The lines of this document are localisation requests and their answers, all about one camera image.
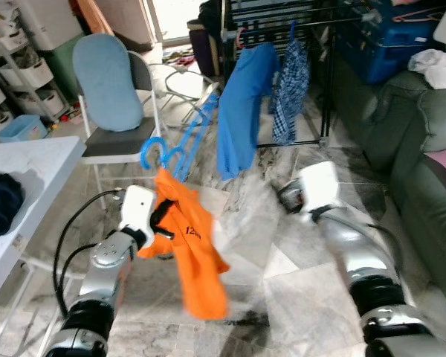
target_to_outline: chair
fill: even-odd
[[[119,39],[102,33],[83,37],[74,48],[73,67],[87,137],[83,163],[93,165],[97,189],[102,192],[100,164],[139,162],[143,143],[152,136],[160,137],[161,126],[167,134],[168,129],[159,120],[148,66],[140,54],[128,52]],[[153,119],[144,117],[136,89],[150,91]],[[97,125],[92,133],[90,120]],[[101,206],[106,208],[104,200]]]

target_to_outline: white table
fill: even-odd
[[[30,257],[25,259],[22,254],[84,150],[78,137],[0,144],[0,172],[11,174],[25,189],[25,201],[10,230],[0,236],[0,288],[20,259],[30,265],[30,274],[17,293],[11,313],[26,289],[33,267],[48,269],[45,263]]]

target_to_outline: black metal rack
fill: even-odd
[[[291,23],[296,21],[295,36],[308,51],[324,58],[323,105],[320,137],[296,141],[289,145],[319,144],[329,139],[334,81],[336,26],[347,22],[380,21],[369,0],[224,0],[222,6],[223,69],[225,81],[230,77],[241,53],[239,41],[246,48],[272,42],[282,59],[289,41]],[[341,16],[341,10],[365,7],[363,15]],[[260,144],[258,147],[280,147],[281,144]]]

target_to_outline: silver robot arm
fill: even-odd
[[[60,331],[52,337],[44,356],[106,356],[112,323],[138,250],[154,242],[154,232],[172,239],[170,232],[156,226],[165,214],[159,209],[166,208],[161,205],[155,210],[155,200],[152,190],[139,186],[126,189],[119,231],[112,232],[93,247],[80,293],[70,305]]]
[[[279,199],[292,212],[303,203],[302,213],[319,226],[361,316],[367,357],[446,357],[418,310],[405,303],[391,253],[338,200],[332,162],[301,170]]]

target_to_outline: blue storage box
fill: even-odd
[[[48,134],[39,115],[20,115],[0,131],[0,141],[26,141],[43,139]]]
[[[388,80],[407,68],[411,56],[440,44],[433,39],[446,1],[424,0],[392,6],[391,0],[371,0],[382,22],[353,22],[337,26],[337,50],[368,84]],[[340,11],[339,16],[365,13],[363,7]]]

